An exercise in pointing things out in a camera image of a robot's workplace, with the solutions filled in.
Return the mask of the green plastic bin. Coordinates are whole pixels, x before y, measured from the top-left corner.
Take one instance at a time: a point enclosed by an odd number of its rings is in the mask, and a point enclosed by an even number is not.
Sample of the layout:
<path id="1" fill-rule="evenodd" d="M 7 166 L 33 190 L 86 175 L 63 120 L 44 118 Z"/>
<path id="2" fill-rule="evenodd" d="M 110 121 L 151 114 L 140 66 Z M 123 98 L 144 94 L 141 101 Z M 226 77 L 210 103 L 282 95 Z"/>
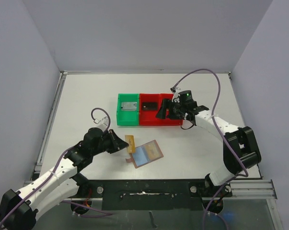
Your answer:
<path id="1" fill-rule="evenodd" d="M 139 94 L 119 93 L 116 122 L 118 126 L 139 126 Z"/>

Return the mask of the blue credit card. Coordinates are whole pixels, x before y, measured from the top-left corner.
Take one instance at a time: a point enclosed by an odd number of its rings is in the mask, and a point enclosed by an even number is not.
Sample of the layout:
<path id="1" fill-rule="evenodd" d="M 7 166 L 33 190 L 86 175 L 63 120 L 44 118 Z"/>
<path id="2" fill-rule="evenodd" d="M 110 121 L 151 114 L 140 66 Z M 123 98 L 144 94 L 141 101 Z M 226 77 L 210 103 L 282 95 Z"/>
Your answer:
<path id="1" fill-rule="evenodd" d="M 135 152 L 132 154 L 132 157 L 137 167 L 145 165 L 150 161 L 144 147 L 135 148 Z"/>

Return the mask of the brown leather card holder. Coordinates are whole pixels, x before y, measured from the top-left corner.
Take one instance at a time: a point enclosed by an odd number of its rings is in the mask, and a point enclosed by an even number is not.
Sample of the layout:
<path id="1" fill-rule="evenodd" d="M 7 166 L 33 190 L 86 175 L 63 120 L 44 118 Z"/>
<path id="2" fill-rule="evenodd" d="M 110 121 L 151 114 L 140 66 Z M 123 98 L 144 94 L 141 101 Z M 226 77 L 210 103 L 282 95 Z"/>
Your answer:
<path id="1" fill-rule="evenodd" d="M 134 153 L 129 154 L 129 158 L 126 159 L 127 163 L 133 163 L 137 169 L 156 160 L 163 158 L 163 153 L 156 140 L 145 143 L 135 148 Z"/>

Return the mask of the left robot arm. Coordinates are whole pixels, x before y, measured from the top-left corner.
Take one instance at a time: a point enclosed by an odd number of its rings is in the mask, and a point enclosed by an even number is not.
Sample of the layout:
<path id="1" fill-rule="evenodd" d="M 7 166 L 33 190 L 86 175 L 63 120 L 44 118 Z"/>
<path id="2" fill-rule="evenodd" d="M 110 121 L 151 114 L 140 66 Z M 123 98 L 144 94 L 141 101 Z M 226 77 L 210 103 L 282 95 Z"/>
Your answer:
<path id="1" fill-rule="evenodd" d="M 55 205 L 77 194 L 88 179 L 81 171 L 93 157 L 128 147 L 114 130 L 90 128 L 83 140 L 64 151 L 55 166 L 27 186 L 8 190 L 0 203 L 0 230 L 31 230 L 36 222 Z"/>

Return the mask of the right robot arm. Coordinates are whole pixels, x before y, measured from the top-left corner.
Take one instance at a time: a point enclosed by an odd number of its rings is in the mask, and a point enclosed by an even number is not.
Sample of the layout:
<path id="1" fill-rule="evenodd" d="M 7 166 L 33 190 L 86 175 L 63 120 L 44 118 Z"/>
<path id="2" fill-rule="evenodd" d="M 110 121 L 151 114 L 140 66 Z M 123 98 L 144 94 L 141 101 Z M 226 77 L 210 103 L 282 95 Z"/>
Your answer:
<path id="1" fill-rule="evenodd" d="M 205 176 L 205 187 L 219 187 L 237 176 L 248 177 L 247 170 L 262 160 L 250 127 L 230 124 L 206 106 L 198 105 L 190 90 L 179 92 L 172 99 L 163 99 L 156 118 L 189 121 L 223 142 L 223 162 Z"/>

